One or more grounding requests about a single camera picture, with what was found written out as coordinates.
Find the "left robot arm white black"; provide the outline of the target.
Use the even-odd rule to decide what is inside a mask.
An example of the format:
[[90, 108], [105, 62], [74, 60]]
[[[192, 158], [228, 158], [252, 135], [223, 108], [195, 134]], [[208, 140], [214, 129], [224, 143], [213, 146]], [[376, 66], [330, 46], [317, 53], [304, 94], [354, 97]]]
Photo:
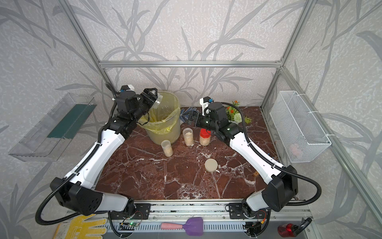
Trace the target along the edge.
[[[129, 138], [139, 120], [158, 105], [156, 88], [146, 88], [137, 94], [129, 86], [122, 86], [115, 96], [117, 113], [100, 128], [97, 141], [83, 159], [63, 178], [54, 178], [51, 193], [43, 200], [35, 214], [35, 221], [42, 226], [54, 225], [78, 215], [89, 216], [104, 211], [128, 212], [134, 210], [133, 199], [120, 194], [95, 191], [98, 175], [113, 153]], [[42, 212], [48, 202], [56, 198], [58, 203], [73, 214], [56, 220], [44, 220]]]

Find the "clear oatmeal jar small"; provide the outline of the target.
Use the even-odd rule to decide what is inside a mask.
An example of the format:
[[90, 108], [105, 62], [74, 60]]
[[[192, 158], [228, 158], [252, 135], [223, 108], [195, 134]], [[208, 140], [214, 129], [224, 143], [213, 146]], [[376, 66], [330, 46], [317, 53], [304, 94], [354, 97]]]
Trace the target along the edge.
[[163, 140], [161, 146], [166, 157], [171, 157], [173, 155], [172, 145], [169, 140]]

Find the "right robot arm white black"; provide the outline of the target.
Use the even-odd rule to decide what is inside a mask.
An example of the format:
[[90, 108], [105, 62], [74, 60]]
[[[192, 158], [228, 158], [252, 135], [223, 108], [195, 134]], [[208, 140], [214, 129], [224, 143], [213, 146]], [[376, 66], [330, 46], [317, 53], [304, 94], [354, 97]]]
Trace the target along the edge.
[[[182, 118], [189, 125], [210, 131], [221, 142], [239, 153], [262, 177], [267, 186], [243, 200], [243, 207], [247, 213], [265, 208], [279, 212], [284, 206], [304, 206], [317, 201], [322, 194], [320, 184], [298, 174], [291, 165], [285, 167], [267, 155], [250, 139], [245, 125], [239, 126], [229, 121], [226, 114], [228, 105], [224, 102], [202, 103], [201, 112], [190, 110], [183, 113]], [[316, 188], [316, 193], [306, 201], [293, 201], [298, 193], [299, 180]]]

